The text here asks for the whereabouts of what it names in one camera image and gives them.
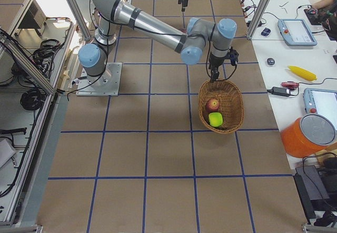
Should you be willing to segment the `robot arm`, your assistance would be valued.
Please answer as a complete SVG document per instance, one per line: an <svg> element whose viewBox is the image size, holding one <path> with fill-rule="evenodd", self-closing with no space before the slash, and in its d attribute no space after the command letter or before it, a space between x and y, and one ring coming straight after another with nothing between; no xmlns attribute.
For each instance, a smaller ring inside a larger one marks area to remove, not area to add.
<svg viewBox="0 0 337 233"><path fill-rule="evenodd" d="M231 46L237 24L232 19L224 18L218 23L212 23L192 17L186 32L183 33L129 4L127 0L92 1L100 15L95 40L102 45L108 46L115 43L116 26L127 26L173 49L180 54L185 64L197 64L206 44L209 44L208 60L211 82L218 79L218 68L225 60L230 60L232 66L237 66L239 55Z"/></svg>

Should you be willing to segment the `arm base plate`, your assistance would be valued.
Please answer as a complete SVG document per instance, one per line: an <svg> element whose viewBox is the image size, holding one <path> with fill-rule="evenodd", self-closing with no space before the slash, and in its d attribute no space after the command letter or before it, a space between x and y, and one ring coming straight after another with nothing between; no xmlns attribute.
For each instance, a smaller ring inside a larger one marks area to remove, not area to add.
<svg viewBox="0 0 337 233"><path fill-rule="evenodd" d="M123 63L107 63L105 73L97 78L87 76L82 68L82 76L85 79L79 81L78 96L118 96Z"/></svg>

